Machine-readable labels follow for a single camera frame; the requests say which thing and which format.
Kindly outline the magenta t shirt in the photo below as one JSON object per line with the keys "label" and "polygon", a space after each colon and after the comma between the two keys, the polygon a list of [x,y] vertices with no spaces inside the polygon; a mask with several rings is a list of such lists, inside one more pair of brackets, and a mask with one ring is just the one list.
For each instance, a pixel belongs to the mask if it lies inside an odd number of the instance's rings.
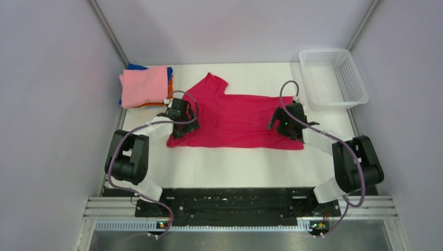
{"label": "magenta t shirt", "polygon": [[198,113],[200,128],[180,138],[169,137],[167,147],[234,147],[276,150],[303,150],[300,141],[291,140],[275,129],[268,129],[279,97],[226,94],[228,83],[208,73],[188,89],[183,99]]}

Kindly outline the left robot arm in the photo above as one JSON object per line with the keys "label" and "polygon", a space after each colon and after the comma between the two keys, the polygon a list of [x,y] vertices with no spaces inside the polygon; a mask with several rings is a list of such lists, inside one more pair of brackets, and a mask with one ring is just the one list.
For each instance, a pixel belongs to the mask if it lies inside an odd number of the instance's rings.
{"label": "left robot arm", "polygon": [[129,191],[148,202],[148,210],[155,216],[172,209],[161,198],[163,189],[148,176],[149,149],[157,141],[172,136],[181,138],[200,127],[200,107],[195,99],[187,101],[173,98],[165,112],[130,131],[116,130],[113,134],[104,170],[109,184],[116,189]]}

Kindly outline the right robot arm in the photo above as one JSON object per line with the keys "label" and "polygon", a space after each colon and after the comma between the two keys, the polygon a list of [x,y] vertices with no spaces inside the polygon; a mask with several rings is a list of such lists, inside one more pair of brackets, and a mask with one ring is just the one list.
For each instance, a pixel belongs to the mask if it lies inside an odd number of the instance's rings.
{"label": "right robot arm", "polygon": [[336,212],[334,204],[339,198],[344,198],[349,207],[362,206],[367,196],[376,194],[376,185],[384,180],[384,171],[368,136],[344,139],[336,132],[327,131],[320,123],[308,120],[300,102],[276,107],[267,128],[332,156],[333,176],[307,189],[303,199],[295,199],[297,216]]}

